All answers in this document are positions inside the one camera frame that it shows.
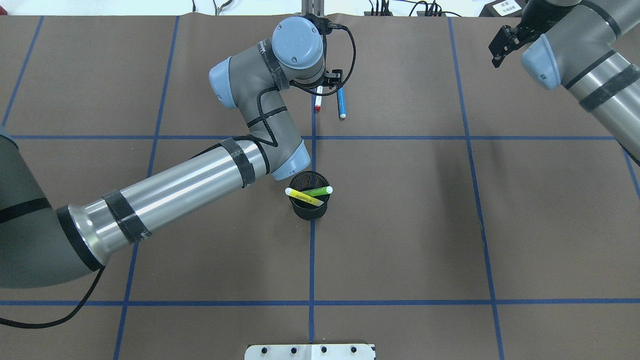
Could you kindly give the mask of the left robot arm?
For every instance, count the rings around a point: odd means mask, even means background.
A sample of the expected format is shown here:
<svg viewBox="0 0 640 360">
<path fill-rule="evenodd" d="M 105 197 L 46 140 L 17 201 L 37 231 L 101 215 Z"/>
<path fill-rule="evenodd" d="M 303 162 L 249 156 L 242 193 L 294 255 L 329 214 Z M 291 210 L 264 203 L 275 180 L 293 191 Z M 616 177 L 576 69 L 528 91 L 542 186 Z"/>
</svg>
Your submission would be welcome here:
<svg viewBox="0 0 640 360">
<path fill-rule="evenodd" d="M 87 205 L 54 209 L 1 128 L 1 260 L 3 289 L 34 289 L 77 280 L 105 268 L 112 255 L 163 226 L 270 175 L 280 181 L 311 157 L 281 92 L 317 95 L 345 80 L 326 69 L 326 36 L 349 28 L 314 14 L 291 16 L 272 36 L 227 57 L 208 73 L 227 109 L 238 109 L 249 133 Z"/>
</svg>

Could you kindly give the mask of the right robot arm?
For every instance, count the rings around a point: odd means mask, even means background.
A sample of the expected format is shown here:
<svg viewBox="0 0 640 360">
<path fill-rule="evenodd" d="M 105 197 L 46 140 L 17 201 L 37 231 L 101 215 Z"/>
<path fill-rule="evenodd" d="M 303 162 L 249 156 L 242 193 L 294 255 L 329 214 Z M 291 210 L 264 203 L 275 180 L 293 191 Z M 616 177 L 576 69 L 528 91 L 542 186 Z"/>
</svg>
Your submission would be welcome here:
<svg viewBox="0 0 640 360">
<path fill-rule="evenodd" d="M 635 162 L 640 155 L 640 71 L 613 48 L 638 25 L 637 0 L 528 0 L 521 21 L 488 48 L 499 68 L 520 48 L 521 65 L 543 88 L 564 87 Z"/>
</svg>

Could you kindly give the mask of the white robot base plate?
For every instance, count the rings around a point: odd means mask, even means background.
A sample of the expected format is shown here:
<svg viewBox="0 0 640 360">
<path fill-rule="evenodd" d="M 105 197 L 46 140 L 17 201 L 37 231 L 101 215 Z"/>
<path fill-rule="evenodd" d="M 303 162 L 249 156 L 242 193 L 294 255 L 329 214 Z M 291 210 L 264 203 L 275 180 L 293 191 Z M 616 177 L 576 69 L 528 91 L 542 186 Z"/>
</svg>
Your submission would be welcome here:
<svg viewBox="0 0 640 360">
<path fill-rule="evenodd" d="M 375 360 L 373 344 L 255 344 L 247 347 L 245 360 Z"/>
</svg>

